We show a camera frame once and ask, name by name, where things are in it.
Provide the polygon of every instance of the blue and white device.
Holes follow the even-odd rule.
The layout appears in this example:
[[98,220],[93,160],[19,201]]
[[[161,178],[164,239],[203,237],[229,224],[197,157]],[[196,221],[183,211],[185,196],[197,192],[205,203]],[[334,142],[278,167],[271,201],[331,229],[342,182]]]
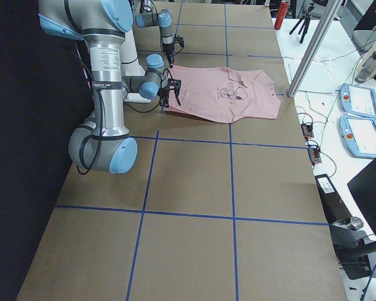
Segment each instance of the blue and white device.
[[340,134],[353,157],[374,159],[376,157],[376,119],[340,117]]
[[376,119],[376,93],[374,89],[345,83],[340,90],[344,112]]

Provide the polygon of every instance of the pink cloth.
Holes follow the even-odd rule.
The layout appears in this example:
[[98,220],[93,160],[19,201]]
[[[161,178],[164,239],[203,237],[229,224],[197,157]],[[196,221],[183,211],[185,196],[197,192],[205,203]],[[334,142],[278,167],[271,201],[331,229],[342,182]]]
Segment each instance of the pink cloth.
[[223,123],[243,117],[277,118],[280,100],[274,92],[274,82],[261,70],[174,66],[171,73],[181,80],[181,106],[170,93],[166,111]]

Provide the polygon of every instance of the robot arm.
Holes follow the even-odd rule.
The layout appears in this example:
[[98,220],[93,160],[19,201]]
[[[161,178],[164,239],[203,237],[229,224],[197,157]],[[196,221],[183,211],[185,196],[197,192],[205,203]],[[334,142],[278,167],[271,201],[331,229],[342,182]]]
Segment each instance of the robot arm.
[[173,33],[171,11],[163,9],[158,13],[157,11],[149,11],[150,8],[150,3],[143,0],[141,2],[141,13],[135,16],[135,22],[140,28],[159,26],[162,51],[169,61],[170,68],[173,68],[175,44],[184,48],[184,39]]
[[95,111],[73,132],[70,157],[87,171],[127,172],[137,143],[124,125],[123,101],[136,90],[148,99],[162,94],[169,82],[163,59],[150,55],[144,76],[123,81],[121,44],[133,21],[128,0],[39,0],[39,18],[46,33],[84,40],[90,52]]

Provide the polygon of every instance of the blue cable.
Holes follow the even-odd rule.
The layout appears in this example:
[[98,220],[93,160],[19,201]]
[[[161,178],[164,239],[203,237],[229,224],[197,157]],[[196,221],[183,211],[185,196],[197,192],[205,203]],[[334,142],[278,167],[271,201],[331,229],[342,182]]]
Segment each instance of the blue cable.
[[373,267],[372,272],[370,273],[369,280],[368,280],[368,283],[366,284],[366,287],[362,290],[363,291],[363,295],[361,296],[361,299],[359,299],[360,301],[364,301],[365,300],[366,292],[368,291],[368,288],[369,288],[370,282],[372,281],[372,277],[373,277],[373,275],[375,273],[375,270],[376,270],[376,264]]

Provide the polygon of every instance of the white label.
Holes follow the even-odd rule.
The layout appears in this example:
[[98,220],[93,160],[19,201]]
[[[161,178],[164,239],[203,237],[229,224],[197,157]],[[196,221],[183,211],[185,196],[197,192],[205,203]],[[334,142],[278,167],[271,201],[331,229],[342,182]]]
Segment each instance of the white label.
[[325,194],[334,193],[334,188],[330,184],[330,182],[328,181],[328,179],[326,177],[320,177],[320,178],[318,178],[318,182],[320,184],[320,187],[325,192]]
[[348,123],[360,153],[376,154],[376,130],[372,121],[349,119]]
[[358,113],[376,115],[370,90],[349,86],[351,109]]
[[92,71],[121,71],[118,49],[105,47],[90,48]]

